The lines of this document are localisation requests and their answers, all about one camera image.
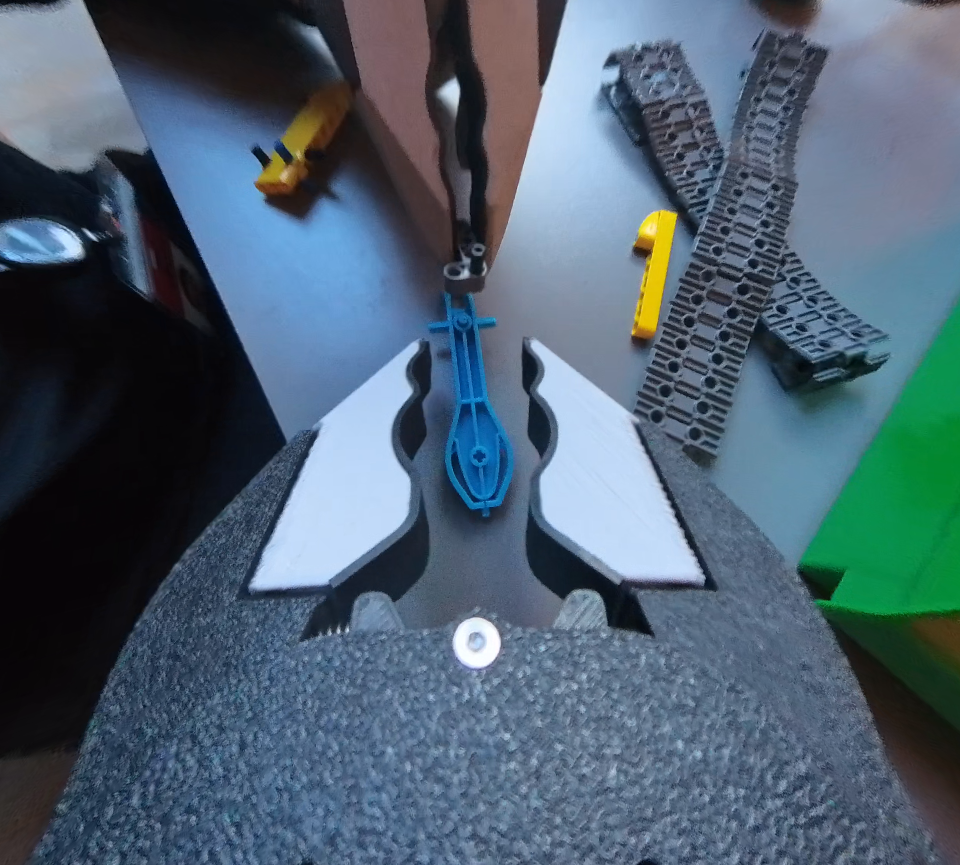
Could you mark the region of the folded dark grey rubber track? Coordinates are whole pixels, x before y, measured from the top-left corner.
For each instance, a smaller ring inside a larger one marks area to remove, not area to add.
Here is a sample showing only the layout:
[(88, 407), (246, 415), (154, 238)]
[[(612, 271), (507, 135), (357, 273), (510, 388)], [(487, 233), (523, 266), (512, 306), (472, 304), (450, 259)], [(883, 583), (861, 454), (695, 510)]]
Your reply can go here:
[(604, 87), (609, 103), (695, 234), (707, 223), (716, 197), (717, 211), (734, 218), (729, 207), (735, 185), (722, 180), (727, 160), (737, 173), (760, 174), (755, 185), (767, 191), (772, 205), (760, 213), (768, 234), (759, 235), (759, 249), (750, 256), (762, 262), (759, 277), (770, 294), (755, 336), (790, 392), (866, 377), (890, 356), (888, 335), (844, 306), (787, 238), (803, 118), (828, 55), (826, 47), (797, 31), (763, 31), (742, 74), (728, 146), (678, 42), (628, 46), (611, 52), (605, 63), (617, 70)]

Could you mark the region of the yellow beam with black pins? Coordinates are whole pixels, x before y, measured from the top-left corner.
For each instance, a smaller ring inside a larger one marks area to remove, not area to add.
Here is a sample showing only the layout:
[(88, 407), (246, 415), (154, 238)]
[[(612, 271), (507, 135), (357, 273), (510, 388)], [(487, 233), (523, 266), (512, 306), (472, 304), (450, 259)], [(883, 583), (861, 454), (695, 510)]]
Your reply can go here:
[(326, 83), (307, 99), (270, 150), (251, 145), (249, 151), (260, 165), (255, 188), (269, 199), (285, 199), (297, 193), (313, 166), (330, 151), (353, 104), (354, 90), (348, 82)]

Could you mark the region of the pale grey desk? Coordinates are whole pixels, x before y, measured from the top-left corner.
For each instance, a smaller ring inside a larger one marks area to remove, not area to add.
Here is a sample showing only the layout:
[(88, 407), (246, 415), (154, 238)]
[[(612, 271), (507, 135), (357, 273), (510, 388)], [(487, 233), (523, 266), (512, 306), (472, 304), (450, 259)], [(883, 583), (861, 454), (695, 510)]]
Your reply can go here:
[[(326, 191), (289, 214), (253, 186), (267, 144), (328, 64), (316, 31), (281, 20), (230, 30), (146, 9), (94, 13), (222, 304), (286, 437), (311, 427), (442, 312), (432, 253), (364, 128), (352, 124)], [(798, 144), (790, 241), (844, 305), (891, 338), (882, 369), (796, 396), (762, 350), (747, 358), (709, 478), (789, 564), (815, 537), (958, 297), (958, 3), (823, 0), (804, 21), (752, 0), (569, 0), (503, 246), (481, 295), (494, 408), (515, 453), (510, 496), (470, 514), (443, 469), (450, 363), (424, 404), (430, 564), (402, 604), (416, 626), (482, 607), (547, 624), (559, 602), (525, 555), (529, 480), (522, 339), (532, 336), (630, 407), (648, 352), (631, 344), (641, 274), (631, 254), (656, 179), (600, 93), (606, 55), (683, 44), (726, 137), (740, 72), (767, 24), (829, 55)]]

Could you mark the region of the small dark connector piece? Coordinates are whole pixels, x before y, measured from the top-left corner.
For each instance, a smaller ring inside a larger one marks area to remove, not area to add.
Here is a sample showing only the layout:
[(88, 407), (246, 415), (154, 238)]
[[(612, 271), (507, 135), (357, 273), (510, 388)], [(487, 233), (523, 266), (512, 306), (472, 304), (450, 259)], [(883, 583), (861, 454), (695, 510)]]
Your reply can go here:
[(487, 246), (466, 242), (442, 269), (443, 291), (452, 297), (480, 293), (486, 287), (488, 273)]

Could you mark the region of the long grey rubber track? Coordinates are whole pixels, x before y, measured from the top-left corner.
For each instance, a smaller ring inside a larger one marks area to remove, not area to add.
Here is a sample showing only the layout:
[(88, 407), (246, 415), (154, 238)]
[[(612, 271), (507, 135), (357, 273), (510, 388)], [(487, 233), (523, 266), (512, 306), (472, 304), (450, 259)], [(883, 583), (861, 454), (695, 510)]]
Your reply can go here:
[(770, 294), (752, 257), (768, 235), (762, 212), (772, 199), (761, 174), (738, 173), (728, 159), (722, 181), (734, 184), (730, 219), (716, 197), (695, 234), (676, 294), (663, 319), (637, 395), (636, 411), (697, 464), (714, 461), (726, 431), (751, 339)]

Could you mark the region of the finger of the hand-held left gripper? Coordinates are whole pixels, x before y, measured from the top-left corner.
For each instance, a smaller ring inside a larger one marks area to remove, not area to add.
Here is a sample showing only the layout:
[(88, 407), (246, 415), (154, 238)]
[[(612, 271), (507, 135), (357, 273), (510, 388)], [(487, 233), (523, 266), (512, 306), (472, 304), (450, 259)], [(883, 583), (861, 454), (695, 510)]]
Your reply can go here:
[(568, 0), (461, 0), (461, 165), (472, 236), (506, 235)]
[(342, 0), (358, 73), (358, 112), (423, 243), (454, 253), (450, 187), (430, 114), (433, 43), (426, 0)]

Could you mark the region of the yellow curved beam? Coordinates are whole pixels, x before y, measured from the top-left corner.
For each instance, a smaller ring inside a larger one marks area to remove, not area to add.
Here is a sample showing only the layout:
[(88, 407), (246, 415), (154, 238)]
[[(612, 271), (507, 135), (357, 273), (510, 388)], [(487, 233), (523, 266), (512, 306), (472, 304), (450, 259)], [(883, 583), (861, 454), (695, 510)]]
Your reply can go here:
[(644, 259), (630, 336), (649, 341), (656, 335), (673, 250), (677, 213), (667, 209), (651, 212), (640, 224), (632, 251)]

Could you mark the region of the blue plastic separator tool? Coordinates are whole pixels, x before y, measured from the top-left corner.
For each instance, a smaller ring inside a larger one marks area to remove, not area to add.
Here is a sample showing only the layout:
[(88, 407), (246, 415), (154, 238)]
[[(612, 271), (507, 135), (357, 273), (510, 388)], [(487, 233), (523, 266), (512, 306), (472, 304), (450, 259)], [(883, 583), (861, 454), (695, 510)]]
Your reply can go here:
[(445, 318), (432, 333), (447, 335), (454, 407), (444, 451), (446, 472), (465, 506), (486, 519), (506, 498), (514, 450), (489, 396), (481, 332), (497, 325), (477, 312), (474, 296), (444, 293)]

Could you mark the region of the green box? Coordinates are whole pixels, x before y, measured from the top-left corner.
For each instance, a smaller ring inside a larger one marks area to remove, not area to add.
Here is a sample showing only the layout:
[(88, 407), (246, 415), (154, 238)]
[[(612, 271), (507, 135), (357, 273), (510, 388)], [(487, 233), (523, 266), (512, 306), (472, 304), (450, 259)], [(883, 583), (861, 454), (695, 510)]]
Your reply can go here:
[(827, 621), (959, 727), (959, 307), (798, 562)]

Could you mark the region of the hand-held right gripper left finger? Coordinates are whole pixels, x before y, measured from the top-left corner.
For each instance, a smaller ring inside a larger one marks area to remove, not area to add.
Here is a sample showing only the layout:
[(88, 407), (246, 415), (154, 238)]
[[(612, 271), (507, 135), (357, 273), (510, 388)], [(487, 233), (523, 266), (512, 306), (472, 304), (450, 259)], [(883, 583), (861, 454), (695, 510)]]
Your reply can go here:
[(429, 532), (414, 459), (431, 352), (414, 340), (309, 432), (247, 578), (250, 595), (405, 595)]

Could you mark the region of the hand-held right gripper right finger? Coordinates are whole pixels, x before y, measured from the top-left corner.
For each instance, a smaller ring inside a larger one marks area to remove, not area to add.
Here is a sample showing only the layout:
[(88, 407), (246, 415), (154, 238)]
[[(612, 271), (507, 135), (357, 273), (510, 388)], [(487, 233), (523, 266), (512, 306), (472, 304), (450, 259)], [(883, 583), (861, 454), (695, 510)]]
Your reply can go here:
[(523, 358), (546, 419), (531, 505), (547, 534), (615, 586), (704, 588), (636, 416), (540, 340), (524, 341)]

